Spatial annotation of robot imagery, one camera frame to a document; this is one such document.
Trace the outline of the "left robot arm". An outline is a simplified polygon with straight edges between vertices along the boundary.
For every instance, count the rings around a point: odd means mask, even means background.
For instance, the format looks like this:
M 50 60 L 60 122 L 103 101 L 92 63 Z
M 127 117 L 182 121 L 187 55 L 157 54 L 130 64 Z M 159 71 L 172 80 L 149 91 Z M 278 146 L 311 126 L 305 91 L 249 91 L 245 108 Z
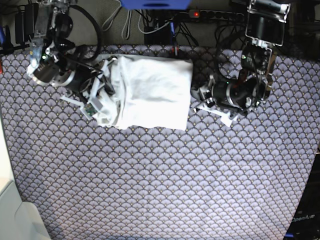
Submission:
M 251 0 L 247 7 L 244 30 L 233 33 L 215 50 L 214 72 L 202 86 L 193 86 L 191 95 L 199 101 L 194 112 L 206 111 L 220 116 L 230 127 L 239 116 L 246 117 L 268 99 L 273 84 L 276 60 L 274 47 L 284 43 L 285 24 L 291 9 L 290 0 Z M 220 71 L 223 48 L 244 38 L 241 70 L 238 77 L 228 78 Z

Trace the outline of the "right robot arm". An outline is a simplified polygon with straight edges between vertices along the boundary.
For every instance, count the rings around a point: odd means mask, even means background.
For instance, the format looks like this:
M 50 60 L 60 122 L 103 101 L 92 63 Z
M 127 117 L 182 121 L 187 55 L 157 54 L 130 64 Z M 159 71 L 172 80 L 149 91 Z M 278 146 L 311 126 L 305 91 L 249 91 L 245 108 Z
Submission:
M 116 91 L 111 83 L 111 66 L 118 58 L 98 59 L 102 31 L 96 20 L 75 0 L 40 0 L 31 39 L 27 75 L 41 86 L 65 88 L 61 100 L 79 107 L 87 119 L 103 113 Z M 97 44 L 92 56 L 88 46 L 76 46 L 68 38 L 74 22 L 70 9 L 82 13 L 93 25 Z

